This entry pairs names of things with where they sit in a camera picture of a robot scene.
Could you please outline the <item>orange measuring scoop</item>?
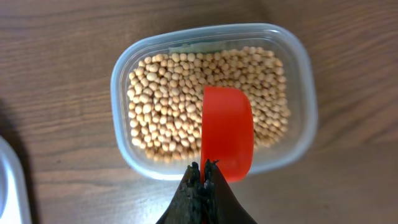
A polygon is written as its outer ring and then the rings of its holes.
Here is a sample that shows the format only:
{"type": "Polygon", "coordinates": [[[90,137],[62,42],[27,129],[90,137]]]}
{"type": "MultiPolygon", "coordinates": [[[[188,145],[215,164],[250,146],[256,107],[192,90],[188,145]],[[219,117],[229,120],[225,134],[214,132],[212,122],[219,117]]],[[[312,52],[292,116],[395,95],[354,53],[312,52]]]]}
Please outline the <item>orange measuring scoop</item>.
{"type": "Polygon", "coordinates": [[[248,97],[236,88],[204,89],[200,171],[217,162],[227,182],[245,178],[254,152],[254,123],[248,97]]]}

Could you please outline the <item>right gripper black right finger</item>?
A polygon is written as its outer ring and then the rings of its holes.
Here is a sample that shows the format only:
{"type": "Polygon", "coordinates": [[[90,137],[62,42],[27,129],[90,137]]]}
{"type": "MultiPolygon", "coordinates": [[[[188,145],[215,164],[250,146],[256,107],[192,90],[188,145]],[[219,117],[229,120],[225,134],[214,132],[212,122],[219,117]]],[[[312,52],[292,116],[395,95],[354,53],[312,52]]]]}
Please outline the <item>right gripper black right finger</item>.
{"type": "Polygon", "coordinates": [[[253,217],[238,202],[217,166],[217,162],[208,159],[204,166],[206,222],[211,224],[256,224],[253,217]]]}

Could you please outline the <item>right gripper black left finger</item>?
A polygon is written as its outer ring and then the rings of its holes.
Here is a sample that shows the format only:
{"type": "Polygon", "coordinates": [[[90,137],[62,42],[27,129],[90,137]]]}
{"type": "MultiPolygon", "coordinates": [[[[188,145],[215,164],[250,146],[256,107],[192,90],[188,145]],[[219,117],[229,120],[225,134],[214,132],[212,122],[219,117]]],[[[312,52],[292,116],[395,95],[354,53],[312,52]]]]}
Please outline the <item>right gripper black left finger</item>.
{"type": "Polygon", "coordinates": [[[192,162],[187,166],[169,206],[156,224],[201,224],[201,187],[199,165],[192,162]]]}

